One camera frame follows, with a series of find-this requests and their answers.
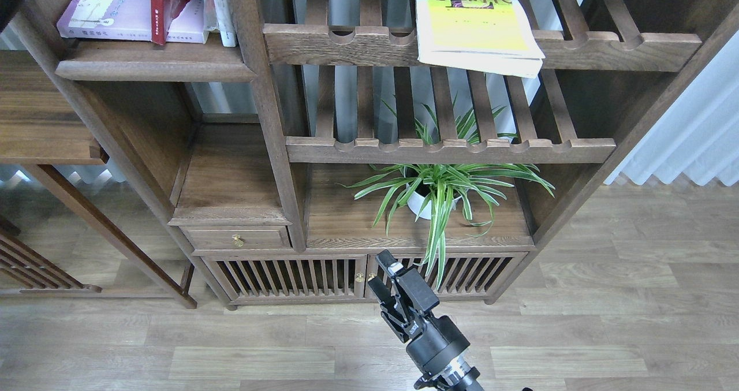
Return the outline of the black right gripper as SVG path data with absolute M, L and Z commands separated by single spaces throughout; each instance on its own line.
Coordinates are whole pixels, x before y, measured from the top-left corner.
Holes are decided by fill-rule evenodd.
M 381 251 L 375 260 L 395 286 L 391 294 L 379 276 L 368 281 L 382 318 L 401 342 L 409 342 L 406 352 L 418 369 L 427 376 L 438 375 L 470 342 L 448 316 L 433 318 L 432 309 L 440 302 L 417 270 L 404 267 L 390 251 Z M 431 318 L 423 320 L 423 332 L 421 318 Z

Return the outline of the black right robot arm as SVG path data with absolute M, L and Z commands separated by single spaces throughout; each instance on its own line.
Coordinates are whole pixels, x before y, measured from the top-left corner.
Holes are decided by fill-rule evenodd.
M 465 360 L 470 342 L 451 318 L 433 314 L 440 299 L 423 276 L 390 251 L 381 251 L 375 261 L 394 289 L 378 276 L 368 278 L 368 286 L 380 304 L 381 317 L 406 344 L 406 353 L 421 372 L 414 388 L 481 390 L 478 369 Z

